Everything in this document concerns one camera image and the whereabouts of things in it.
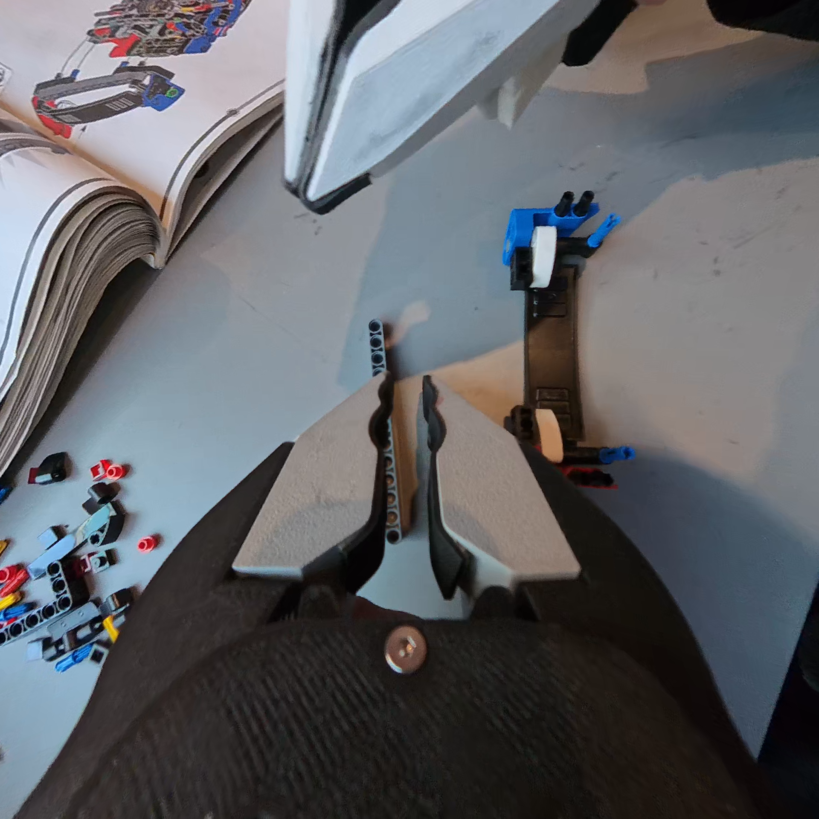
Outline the grey desk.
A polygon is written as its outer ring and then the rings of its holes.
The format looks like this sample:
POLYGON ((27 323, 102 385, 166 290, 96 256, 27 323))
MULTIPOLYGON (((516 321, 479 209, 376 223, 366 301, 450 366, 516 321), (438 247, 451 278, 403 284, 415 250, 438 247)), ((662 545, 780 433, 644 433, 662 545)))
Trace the grey desk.
POLYGON ((501 424, 523 393, 510 210, 593 190, 622 225, 579 279, 593 445, 632 445, 588 491, 667 584, 754 756, 817 584, 817 45, 720 29, 705 2, 629 16, 511 131, 469 114, 331 214, 279 181, 267 138, 162 272, 105 295, 17 484, 12 561, 83 517, 98 458, 130 463, 129 530, 100 593, 147 591, 174 548, 283 442, 368 376, 392 330, 407 492, 430 374, 501 424))

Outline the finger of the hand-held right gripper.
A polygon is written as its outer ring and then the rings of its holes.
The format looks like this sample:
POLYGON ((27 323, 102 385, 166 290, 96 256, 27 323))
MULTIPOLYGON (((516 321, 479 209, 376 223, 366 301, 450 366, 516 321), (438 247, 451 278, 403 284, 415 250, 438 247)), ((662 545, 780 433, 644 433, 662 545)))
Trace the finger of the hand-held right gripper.
POLYGON ((306 196, 313 174, 327 84, 338 41, 343 40, 347 2, 292 1, 286 41, 283 182, 295 196, 306 196))
POLYGON ((597 5, 347 2, 302 204, 333 210, 562 43, 597 5))

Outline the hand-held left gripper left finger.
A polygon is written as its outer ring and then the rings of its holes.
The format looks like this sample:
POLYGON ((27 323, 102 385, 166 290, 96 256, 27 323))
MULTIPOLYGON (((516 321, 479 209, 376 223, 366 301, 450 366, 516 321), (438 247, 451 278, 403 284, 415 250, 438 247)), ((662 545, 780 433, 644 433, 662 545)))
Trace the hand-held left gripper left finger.
POLYGON ((359 591, 386 544, 386 439, 394 383, 382 373, 293 443, 232 569, 243 577, 359 591))

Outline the pile of loose toy bricks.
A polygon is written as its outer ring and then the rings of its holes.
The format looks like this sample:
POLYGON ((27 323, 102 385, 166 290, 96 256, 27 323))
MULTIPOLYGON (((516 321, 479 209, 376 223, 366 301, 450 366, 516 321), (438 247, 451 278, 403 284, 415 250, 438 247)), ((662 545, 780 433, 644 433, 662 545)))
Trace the pile of loose toy bricks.
POLYGON ((105 662, 138 598, 135 587, 106 594, 99 582, 119 563, 116 543, 128 523, 121 483, 131 472, 131 464, 98 459, 81 523, 47 527, 39 555, 2 565, 2 647, 24 645, 27 662, 57 674, 105 662))

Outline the long dark toy beam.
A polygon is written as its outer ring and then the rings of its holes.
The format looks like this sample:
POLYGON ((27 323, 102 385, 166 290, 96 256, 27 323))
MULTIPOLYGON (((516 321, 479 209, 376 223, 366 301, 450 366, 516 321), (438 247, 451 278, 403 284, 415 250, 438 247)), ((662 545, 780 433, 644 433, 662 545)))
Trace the long dark toy beam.
MULTIPOLYGON (((380 319, 371 319, 367 324, 369 340, 369 362, 373 377, 384 374, 388 370, 386 354, 386 335, 384 324, 380 319)), ((383 447, 385 460, 386 484, 386 543, 396 545, 404 537, 404 527, 401 511, 401 494, 398 473, 396 470, 395 437, 392 426, 392 415, 386 421, 385 444, 383 447)))

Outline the black panel toy brick assembly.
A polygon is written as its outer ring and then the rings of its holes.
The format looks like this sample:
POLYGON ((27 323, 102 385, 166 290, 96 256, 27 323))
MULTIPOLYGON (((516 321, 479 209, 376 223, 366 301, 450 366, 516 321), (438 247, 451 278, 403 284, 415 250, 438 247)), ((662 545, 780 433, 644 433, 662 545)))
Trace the black panel toy brick assembly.
POLYGON ((524 297, 523 401, 505 430, 530 445, 575 486, 613 491, 608 466, 629 462, 629 445, 586 443, 579 359, 579 279, 586 262, 620 224, 611 213, 588 235, 580 228, 599 213, 595 193, 566 191, 550 207, 510 211, 502 261, 509 287, 524 297))

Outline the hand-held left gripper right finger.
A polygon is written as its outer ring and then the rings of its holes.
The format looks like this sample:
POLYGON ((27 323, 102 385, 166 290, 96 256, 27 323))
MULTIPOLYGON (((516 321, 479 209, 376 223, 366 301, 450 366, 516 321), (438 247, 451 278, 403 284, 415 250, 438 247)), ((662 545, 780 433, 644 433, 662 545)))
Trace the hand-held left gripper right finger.
POLYGON ((574 581, 581 565, 512 434, 425 375, 429 557, 444 599, 574 581))

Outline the open building instruction booklet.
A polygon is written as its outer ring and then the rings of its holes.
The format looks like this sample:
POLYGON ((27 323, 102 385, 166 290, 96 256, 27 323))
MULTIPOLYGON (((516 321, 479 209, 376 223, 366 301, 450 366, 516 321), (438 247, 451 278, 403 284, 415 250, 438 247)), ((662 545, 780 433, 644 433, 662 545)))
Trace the open building instruction booklet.
POLYGON ((2 1, 1 469, 111 281, 282 121, 289 2, 2 1))

